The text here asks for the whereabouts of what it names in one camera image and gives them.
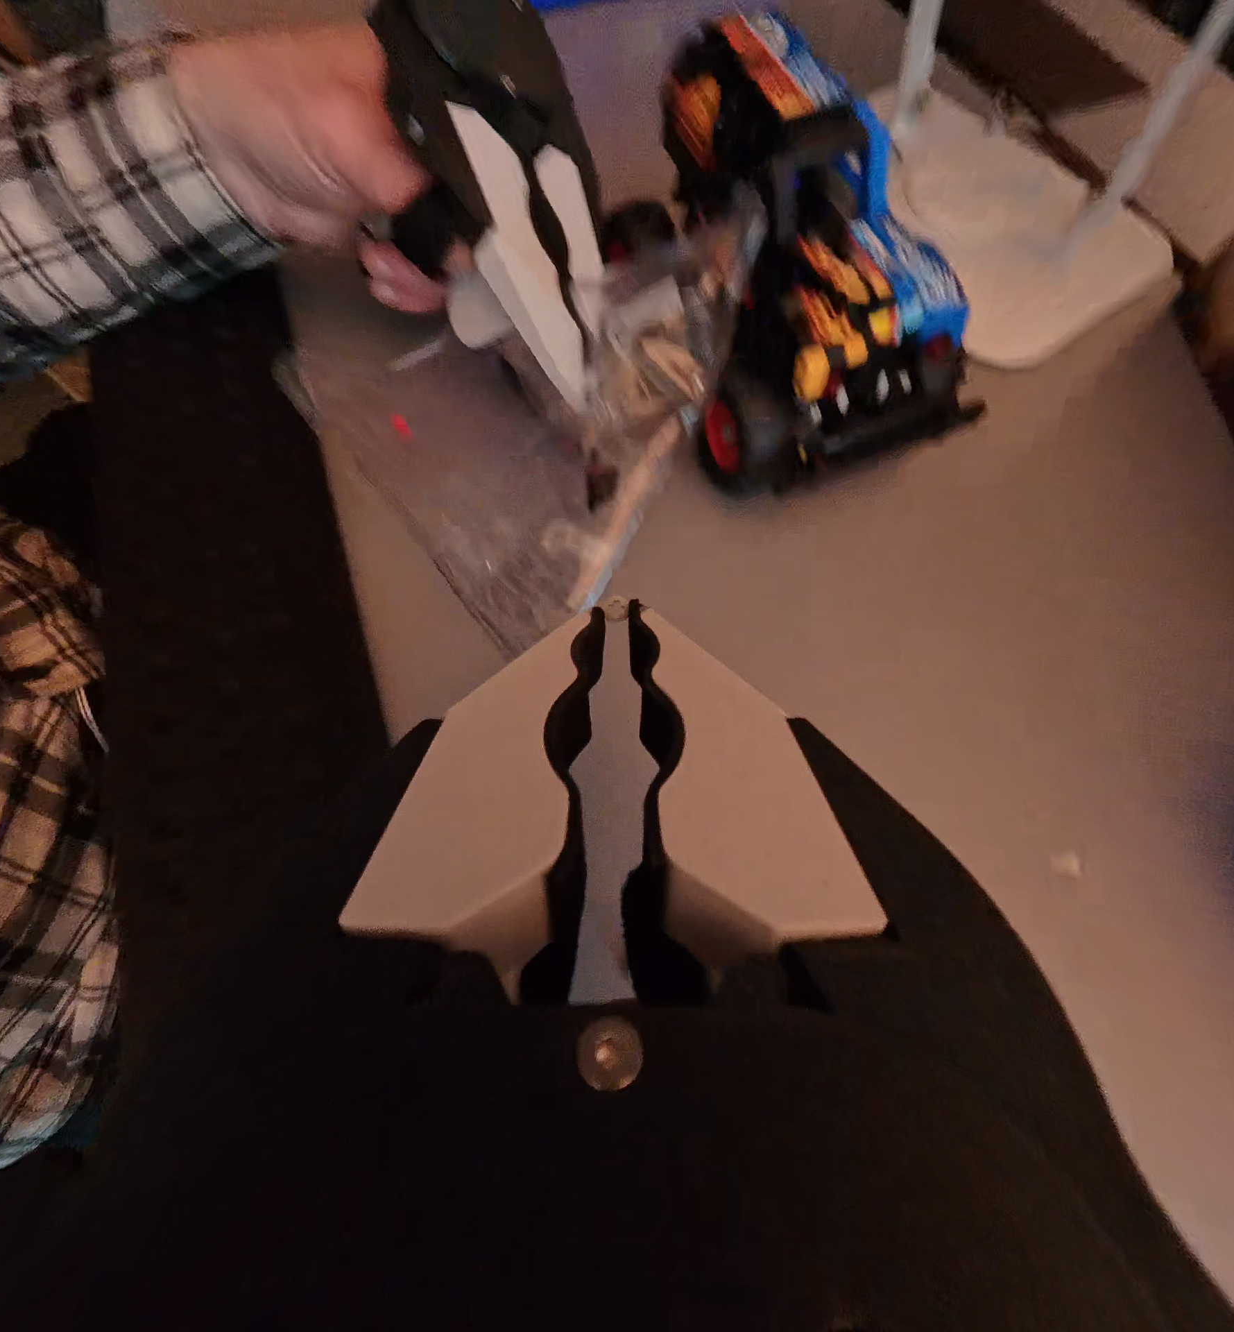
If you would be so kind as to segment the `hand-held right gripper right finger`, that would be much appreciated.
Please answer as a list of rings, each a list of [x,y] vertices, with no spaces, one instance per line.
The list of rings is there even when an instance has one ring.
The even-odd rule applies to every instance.
[[[656,764],[623,890],[649,1005],[701,1005],[734,968],[889,928],[788,714],[661,613],[630,603],[640,741]]]

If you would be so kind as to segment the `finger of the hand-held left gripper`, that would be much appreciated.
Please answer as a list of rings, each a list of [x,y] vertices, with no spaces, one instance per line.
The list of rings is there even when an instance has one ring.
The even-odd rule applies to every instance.
[[[487,205],[474,246],[478,275],[569,407],[589,390],[588,326],[569,306],[568,249],[536,176],[481,111],[450,103],[450,118]]]
[[[536,157],[542,193],[558,216],[568,250],[571,296],[579,313],[602,313],[605,306],[605,259],[585,182],[575,159],[556,145]]]

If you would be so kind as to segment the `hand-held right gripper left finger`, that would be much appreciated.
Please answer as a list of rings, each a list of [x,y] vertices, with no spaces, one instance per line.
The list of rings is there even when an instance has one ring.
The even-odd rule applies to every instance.
[[[457,702],[342,909],[357,938],[424,941],[484,957],[528,1002],[538,958],[573,953],[585,900],[572,768],[592,738],[606,617],[592,609]]]

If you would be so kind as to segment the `person's left forearm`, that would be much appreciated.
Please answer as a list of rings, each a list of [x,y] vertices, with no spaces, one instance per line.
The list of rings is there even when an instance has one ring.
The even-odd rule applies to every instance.
[[[0,391],[106,333],[272,263],[172,87],[191,40],[0,77]]]

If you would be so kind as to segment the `grey desk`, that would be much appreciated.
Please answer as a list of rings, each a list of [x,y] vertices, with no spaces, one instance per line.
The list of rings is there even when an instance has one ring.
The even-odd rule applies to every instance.
[[[971,431],[735,502],[677,456],[615,576],[990,890],[1234,1302],[1234,445],[1172,319]]]

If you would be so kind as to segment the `person's left hand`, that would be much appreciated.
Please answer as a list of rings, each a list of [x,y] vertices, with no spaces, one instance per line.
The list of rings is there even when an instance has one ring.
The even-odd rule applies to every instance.
[[[261,235],[354,245],[379,303],[444,307],[441,279],[359,235],[431,189],[391,121],[387,58],[366,20],[195,40],[175,48],[170,77],[207,168]]]

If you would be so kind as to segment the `crinkled printed plastic bag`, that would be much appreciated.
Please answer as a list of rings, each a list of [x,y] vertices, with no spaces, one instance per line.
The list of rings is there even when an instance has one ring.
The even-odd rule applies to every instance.
[[[691,424],[669,421],[620,468],[582,424],[548,414],[511,360],[447,329],[404,348],[298,347],[275,375],[511,657],[605,601]]]

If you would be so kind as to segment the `flame-printed toy monster truck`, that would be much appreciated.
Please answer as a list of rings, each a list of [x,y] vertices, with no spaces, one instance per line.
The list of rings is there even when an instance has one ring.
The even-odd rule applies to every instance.
[[[765,238],[737,299],[697,452],[724,492],[781,492],[976,424],[960,398],[970,304],[888,199],[892,137],[781,12],[710,19],[660,94],[689,230],[743,191]]]

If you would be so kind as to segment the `white book stand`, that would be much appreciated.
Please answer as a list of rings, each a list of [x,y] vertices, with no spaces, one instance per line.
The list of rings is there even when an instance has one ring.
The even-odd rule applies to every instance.
[[[1031,370],[1234,238],[1234,3],[1190,40],[1138,3],[905,3],[895,215],[971,307],[964,346]]]

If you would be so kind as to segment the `wooden panel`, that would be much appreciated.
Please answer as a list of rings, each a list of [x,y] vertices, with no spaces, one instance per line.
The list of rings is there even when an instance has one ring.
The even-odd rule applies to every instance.
[[[42,375],[0,391],[0,466],[26,454],[29,438],[54,412],[91,400],[90,354],[80,351]]]

